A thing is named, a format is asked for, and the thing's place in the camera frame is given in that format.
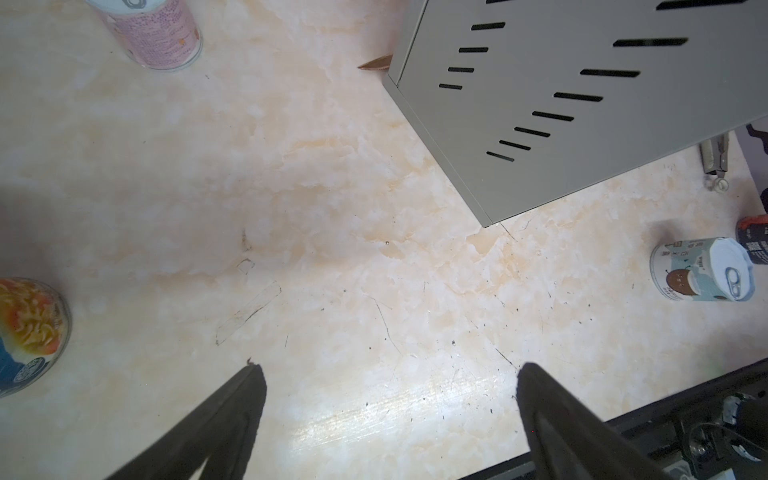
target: marble countertop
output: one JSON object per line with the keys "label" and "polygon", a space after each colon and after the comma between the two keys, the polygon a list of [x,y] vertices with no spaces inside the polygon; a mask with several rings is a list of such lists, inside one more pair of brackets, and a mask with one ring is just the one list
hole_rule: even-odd
{"label": "marble countertop", "polygon": [[80,0],[4,3],[0,275],[51,283],[74,318],[50,372],[0,399],[7,478],[104,478],[249,358],[256,479],[521,454],[524,362],[609,419],[768,356],[768,268],[738,304],[675,303],[648,272],[659,242],[762,213],[735,137],[726,194],[689,148],[482,229],[356,69],[403,3],[196,0],[204,51],[173,74]]}

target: black metal frame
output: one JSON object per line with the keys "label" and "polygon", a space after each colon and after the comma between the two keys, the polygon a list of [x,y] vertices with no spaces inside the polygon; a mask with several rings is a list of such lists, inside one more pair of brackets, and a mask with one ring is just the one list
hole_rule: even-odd
{"label": "black metal frame", "polygon": [[540,480],[669,480],[535,363],[520,370],[517,397]]}
{"label": "black metal frame", "polygon": [[108,480],[241,480],[266,401],[261,366],[249,363]]}
{"label": "black metal frame", "polygon": [[[625,413],[605,424],[624,437],[633,447],[651,459],[659,459],[680,451],[688,455],[685,445],[680,442],[686,430],[681,425],[702,406],[722,402],[726,396],[743,392],[753,396],[768,390],[768,359],[760,360],[709,382],[694,386],[683,392],[668,396],[632,412]],[[698,470],[696,462],[694,472]],[[511,458],[472,473],[462,480],[530,480],[536,478],[531,453]]]}

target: gray metal box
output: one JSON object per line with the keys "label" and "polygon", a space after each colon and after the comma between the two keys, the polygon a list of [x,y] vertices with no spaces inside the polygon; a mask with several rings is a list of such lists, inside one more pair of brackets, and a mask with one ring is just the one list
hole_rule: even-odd
{"label": "gray metal box", "polygon": [[765,0],[412,0],[384,85],[487,227],[768,114]]}

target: white lid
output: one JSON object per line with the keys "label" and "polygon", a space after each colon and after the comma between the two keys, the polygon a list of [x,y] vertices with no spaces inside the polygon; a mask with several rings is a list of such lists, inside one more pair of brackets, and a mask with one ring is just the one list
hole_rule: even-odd
{"label": "white lid", "polygon": [[752,292],[752,262],[733,238],[718,238],[710,248],[712,275],[717,286],[732,300],[746,299]]}
{"label": "white lid", "polygon": [[116,15],[150,12],[167,0],[85,0],[90,6]]}

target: can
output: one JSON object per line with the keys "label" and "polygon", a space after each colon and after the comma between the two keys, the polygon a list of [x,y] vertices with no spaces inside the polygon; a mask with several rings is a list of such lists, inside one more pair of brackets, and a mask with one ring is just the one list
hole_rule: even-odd
{"label": "can", "polygon": [[0,397],[39,379],[67,346],[71,332],[64,298],[26,278],[0,278]]}
{"label": "can", "polygon": [[126,55],[152,70],[176,71],[200,56],[203,35],[184,0],[86,0]]}
{"label": "can", "polygon": [[744,302],[755,292],[750,256],[732,238],[681,240],[650,255],[650,276],[672,300]]}

